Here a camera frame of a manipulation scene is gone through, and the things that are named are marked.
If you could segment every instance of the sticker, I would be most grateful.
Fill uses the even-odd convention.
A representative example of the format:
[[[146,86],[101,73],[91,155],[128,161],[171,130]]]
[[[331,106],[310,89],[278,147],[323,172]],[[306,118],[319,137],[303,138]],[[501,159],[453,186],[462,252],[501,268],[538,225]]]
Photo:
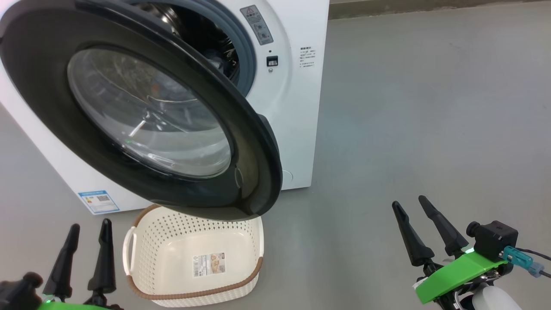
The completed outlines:
[[[421,283],[425,282],[428,278],[429,278],[429,277],[424,277],[424,278],[422,278],[421,280],[415,282],[415,283],[413,284],[413,289],[416,290],[417,287],[419,287],[419,285],[421,285]]]
[[[260,45],[272,43],[274,41],[272,34],[264,21],[264,17],[262,17],[256,6],[246,7],[240,11],[245,19],[247,19],[252,31],[255,32],[256,38],[258,39],[258,43]]]
[[[193,277],[223,273],[226,273],[226,255],[224,252],[193,257]]]
[[[314,66],[314,58],[316,58],[316,50],[312,46],[300,48],[299,68],[308,68]]]
[[[78,193],[78,195],[93,214],[109,213],[120,210],[105,190],[86,191],[84,193]]]

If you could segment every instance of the white plastic basket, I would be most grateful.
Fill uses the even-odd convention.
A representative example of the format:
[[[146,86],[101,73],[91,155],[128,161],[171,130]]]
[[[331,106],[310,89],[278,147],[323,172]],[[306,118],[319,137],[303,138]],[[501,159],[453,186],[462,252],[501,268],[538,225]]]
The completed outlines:
[[[256,285],[263,255],[260,217],[211,221],[159,205],[138,216],[122,250],[130,288],[164,307],[202,306],[247,295]],[[215,273],[201,275],[208,268]]]

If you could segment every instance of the washing machine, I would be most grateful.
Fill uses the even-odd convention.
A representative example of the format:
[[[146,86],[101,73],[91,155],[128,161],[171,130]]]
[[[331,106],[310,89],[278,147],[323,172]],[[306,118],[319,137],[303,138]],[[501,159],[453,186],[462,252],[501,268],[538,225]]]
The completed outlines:
[[[310,186],[328,0],[4,0],[0,103],[93,213]]]

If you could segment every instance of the concrete floor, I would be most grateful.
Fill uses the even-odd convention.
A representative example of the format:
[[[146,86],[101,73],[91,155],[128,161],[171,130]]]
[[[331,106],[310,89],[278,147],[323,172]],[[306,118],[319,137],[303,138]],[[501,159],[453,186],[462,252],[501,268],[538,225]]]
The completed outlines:
[[[420,194],[461,231],[499,220],[520,231],[519,246],[551,253],[549,17],[542,2],[331,21],[314,183],[282,193],[263,217],[266,256],[253,292],[203,309],[437,309],[411,288],[422,270],[409,265],[390,208],[402,203],[441,261]],[[5,110],[0,145],[0,279],[47,277],[78,222],[71,301],[84,301],[101,218]],[[137,214],[109,216],[119,280],[109,301],[160,309],[130,291],[120,264]],[[548,279],[516,268],[497,284],[524,309],[549,307]]]

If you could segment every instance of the basket label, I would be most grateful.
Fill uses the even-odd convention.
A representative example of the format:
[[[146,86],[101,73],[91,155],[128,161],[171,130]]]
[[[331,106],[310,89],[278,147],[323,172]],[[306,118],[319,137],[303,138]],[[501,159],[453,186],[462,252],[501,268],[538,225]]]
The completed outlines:
[[[226,272],[224,252],[197,255],[193,257],[193,277],[203,277]]]

